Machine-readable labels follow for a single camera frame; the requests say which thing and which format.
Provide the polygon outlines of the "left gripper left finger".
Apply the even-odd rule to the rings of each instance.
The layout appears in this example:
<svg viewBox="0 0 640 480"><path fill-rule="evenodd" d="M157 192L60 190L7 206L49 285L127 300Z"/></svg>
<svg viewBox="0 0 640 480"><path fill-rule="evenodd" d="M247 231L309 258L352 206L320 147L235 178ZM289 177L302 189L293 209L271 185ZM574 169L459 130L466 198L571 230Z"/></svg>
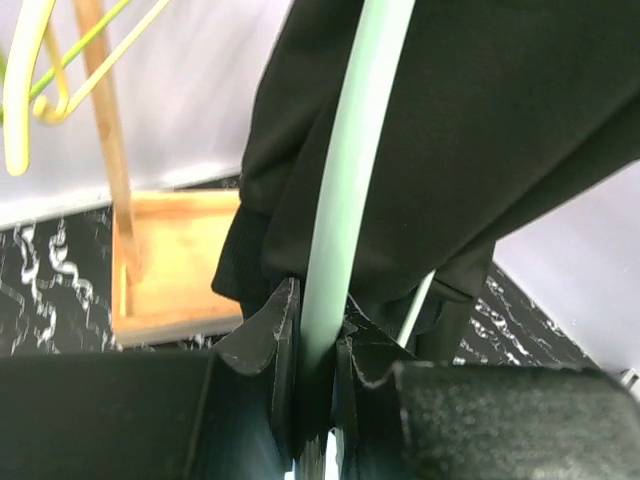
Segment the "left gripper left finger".
<svg viewBox="0 0 640 480"><path fill-rule="evenodd" d="M1 362L5 479L281 479L300 286L212 348Z"/></svg>

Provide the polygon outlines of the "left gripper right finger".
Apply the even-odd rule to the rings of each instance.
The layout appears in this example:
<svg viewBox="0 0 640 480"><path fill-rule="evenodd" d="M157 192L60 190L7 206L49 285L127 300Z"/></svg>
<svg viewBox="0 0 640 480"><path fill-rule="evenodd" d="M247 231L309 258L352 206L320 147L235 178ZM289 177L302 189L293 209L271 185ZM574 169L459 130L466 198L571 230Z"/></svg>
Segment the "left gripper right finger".
<svg viewBox="0 0 640 480"><path fill-rule="evenodd" d="M417 361L354 302L337 342L343 479L635 479L639 406L593 369Z"/></svg>

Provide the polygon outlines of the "black trousers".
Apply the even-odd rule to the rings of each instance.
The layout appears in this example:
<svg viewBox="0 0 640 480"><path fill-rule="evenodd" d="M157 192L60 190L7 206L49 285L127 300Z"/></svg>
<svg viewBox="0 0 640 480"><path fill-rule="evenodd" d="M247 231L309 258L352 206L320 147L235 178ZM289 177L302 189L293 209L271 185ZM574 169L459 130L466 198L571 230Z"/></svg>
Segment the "black trousers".
<svg viewBox="0 0 640 480"><path fill-rule="evenodd" d="M307 271L362 5L297 1L261 79L241 205L213 290L256 313ZM451 361L496 242L639 156L635 1L420 1L371 177L350 294L389 336Z"/></svg>

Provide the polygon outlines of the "mint green hanger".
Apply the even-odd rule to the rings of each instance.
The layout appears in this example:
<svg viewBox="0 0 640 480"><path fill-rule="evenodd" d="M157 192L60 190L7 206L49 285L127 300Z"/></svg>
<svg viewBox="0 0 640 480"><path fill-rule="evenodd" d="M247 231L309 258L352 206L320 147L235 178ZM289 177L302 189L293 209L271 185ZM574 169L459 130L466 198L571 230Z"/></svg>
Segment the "mint green hanger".
<svg viewBox="0 0 640 480"><path fill-rule="evenodd" d="M324 166L299 327L294 476L325 475L327 431L355 252L412 1L363 4Z"/></svg>

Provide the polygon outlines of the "green plastic hanger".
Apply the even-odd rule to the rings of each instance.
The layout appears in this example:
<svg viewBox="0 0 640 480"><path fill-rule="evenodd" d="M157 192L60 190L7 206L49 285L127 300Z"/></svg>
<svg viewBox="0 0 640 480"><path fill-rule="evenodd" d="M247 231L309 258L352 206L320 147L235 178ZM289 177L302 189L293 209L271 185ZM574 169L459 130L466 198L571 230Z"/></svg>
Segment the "green plastic hanger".
<svg viewBox="0 0 640 480"><path fill-rule="evenodd" d="M94 42L106 27L130 4L117 2L89 31L62 54L58 48L50 18L54 1L27 1L21 9L14 32L4 77L3 121L26 115L26 107L33 107L33 115L40 122L56 125L63 122L84 100L115 62L129 48L125 39L99 65L99 74L91 75L76 94L69 91L65 68ZM39 51L44 48L50 58L50 70L36 83L32 81Z"/></svg>

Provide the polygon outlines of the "yellow plastic hanger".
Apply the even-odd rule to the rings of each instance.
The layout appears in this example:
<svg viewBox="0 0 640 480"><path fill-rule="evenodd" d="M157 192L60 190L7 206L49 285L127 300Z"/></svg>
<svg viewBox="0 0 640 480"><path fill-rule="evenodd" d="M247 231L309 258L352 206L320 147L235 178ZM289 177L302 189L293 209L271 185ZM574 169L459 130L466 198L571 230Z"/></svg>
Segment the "yellow plastic hanger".
<svg viewBox="0 0 640 480"><path fill-rule="evenodd" d="M58 125L73 113L167 7L158 1L119 45L101 61L77 92L69 91L68 66L128 5L118 2L64 55L50 25L54 1L25 1L19 12L11 47L5 62L2 90L4 154L9 174L20 176L30 166L30 119Z"/></svg>

